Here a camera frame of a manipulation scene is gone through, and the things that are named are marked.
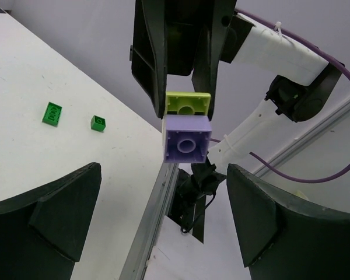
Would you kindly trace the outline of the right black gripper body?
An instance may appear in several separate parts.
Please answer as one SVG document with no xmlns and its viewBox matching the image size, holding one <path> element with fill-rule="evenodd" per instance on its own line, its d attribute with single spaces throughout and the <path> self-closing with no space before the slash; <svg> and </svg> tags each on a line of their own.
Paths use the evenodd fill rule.
<svg viewBox="0 0 350 280">
<path fill-rule="evenodd" d="M 167 73 L 190 75 L 202 31 L 223 43 L 235 6 L 236 1 L 166 1 Z"/>
</svg>

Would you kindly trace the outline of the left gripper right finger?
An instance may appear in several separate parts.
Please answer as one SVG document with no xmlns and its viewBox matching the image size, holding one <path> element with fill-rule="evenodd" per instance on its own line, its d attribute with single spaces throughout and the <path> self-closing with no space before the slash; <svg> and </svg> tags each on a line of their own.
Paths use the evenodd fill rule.
<svg viewBox="0 0 350 280">
<path fill-rule="evenodd" d="M 350 279 L 350 213 L 227 168 L 243 265 L 252 279 Z"/>
</svg>

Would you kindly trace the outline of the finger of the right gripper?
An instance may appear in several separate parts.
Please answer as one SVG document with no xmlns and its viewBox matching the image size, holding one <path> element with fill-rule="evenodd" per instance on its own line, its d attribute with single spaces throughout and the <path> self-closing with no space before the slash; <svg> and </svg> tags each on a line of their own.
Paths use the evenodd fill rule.
<svg viewBox="0 0 350 280">
<path fill-rule="evenodd" d="M 192 84 L 196 92 L 211 95 L 209 109 L 206 113 L 209 120 L 212 120 L 214 114 L 219 60 L 227 33 L 228 27 L 225 27 L 220 21 L 214 21 L 210 26 L 204 25 L 195 54 Z"/>
<path fill-rule="evenodd" d="M 136 1 L 131 72 L 148 95 L 158 118 L 165 113 L 167 27 L 165 1 Z"/>
</svg>

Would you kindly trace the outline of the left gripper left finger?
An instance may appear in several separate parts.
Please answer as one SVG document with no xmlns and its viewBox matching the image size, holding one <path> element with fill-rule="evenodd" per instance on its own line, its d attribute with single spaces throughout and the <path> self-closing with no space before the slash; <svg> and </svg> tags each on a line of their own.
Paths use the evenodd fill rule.
<svg viewBox="0 0 350 280">
<path fill-rule="evenodd" d="M 81 259 L 102 182 L 89 163 L 0 201 L 0 279 L 70 279 Z"/>
</svg>

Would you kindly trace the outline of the lime lego brick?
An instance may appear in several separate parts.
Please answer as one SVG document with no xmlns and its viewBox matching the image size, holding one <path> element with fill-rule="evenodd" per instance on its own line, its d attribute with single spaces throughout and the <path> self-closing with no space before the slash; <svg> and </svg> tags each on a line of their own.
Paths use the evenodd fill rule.
<svg viewBox="0 0 350 280">
<path fill-rule="evenodd" d="M 165 115 L 205 116 L 208 114 L 211 95 L 202 92 L 166 92 Z"/>
</svg>

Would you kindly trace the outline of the purple upside-down lego brick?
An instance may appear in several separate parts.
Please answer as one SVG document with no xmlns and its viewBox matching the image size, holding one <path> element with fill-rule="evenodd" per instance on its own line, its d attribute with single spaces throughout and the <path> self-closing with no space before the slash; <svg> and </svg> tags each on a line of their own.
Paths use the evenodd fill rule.
<svg viewBox="0 0 350 280">
<path fill-rule="evenodd" d="M 166 115 L 162 122 L 163 161 L 204 163 L 212 127 L 205 115 Z"/>
</svg>

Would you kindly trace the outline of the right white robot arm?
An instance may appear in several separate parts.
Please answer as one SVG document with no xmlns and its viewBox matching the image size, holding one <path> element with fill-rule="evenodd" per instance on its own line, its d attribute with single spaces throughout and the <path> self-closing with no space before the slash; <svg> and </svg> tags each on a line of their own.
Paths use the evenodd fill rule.
<svg viewBox="0 0 350 280">
<path fill-rule="evenodd" d="M 280 115 L 297 123 L 314 117 L 341 76 L 317 47 L 235 6 L 235 1 L 135 3 L 131 71 L 162 120 L 167 163 L 209 158 L 220 62 L 256 64 L 275 74 L 259 108 L 222 141 L 220 161 L 249 152 L 257 130 Z"/>
</svg>

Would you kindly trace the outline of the small green lego right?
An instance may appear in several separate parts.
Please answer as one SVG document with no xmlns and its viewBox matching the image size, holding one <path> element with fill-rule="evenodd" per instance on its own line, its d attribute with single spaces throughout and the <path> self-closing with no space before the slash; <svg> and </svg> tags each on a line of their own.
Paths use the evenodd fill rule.
<svg viewBox="0 0 350 280">
<path fill-rule="evenodd" d="M 102 117 L 94 115 L 90 122 L 90 128 L 94 131 L 103 132 L 106 128 L 106 120 Z"/>
</svg>

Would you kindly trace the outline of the long green lego brick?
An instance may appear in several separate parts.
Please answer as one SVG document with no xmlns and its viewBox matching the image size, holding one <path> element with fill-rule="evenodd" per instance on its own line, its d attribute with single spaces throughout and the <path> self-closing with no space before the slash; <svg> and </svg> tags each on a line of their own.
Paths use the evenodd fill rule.
<svg viewBox="0 0 350 280">
<path fill-rule="evenodd" d="M 60 120 L 61 112 L 62 112 L 61 106 L 54 104 L 52 102 L 49 102 L 47 104 L 47 108 L 43 115 L 42 122 L 48 125 L 51 125 L 53 127 L 57 127 Z"/>
</svg>

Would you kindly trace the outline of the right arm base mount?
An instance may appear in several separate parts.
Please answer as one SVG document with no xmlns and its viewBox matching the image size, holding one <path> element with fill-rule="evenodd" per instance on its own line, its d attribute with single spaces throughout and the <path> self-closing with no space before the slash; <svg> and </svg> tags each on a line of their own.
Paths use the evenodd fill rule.
<svg viewBox="0 0 350 280">
<path fill-rule="evenodd" d="M 226 176 L 209 162 L 192 164 L 192 173 L 179 169 L 169 218 L 180 226 L 182 234 L 190 233 L 204 241 L 205 211 L 214 201 L 216 191 Z"/>
</svg>

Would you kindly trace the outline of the aluminium table front rail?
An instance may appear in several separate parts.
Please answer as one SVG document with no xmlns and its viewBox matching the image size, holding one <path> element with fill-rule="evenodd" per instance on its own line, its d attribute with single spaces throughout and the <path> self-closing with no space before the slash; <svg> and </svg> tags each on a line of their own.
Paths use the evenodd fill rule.
<svg viewBox="0 0 350 280">
<path fill-rule="evenodd" d="M 179 166 L 176 163 L 163 163 L 161 165 L 134 241 L 121 271 L 120 280 L 144 279 L 163 218 L 168 214 L 173 200 L 178 170 Z"/>
</svg>

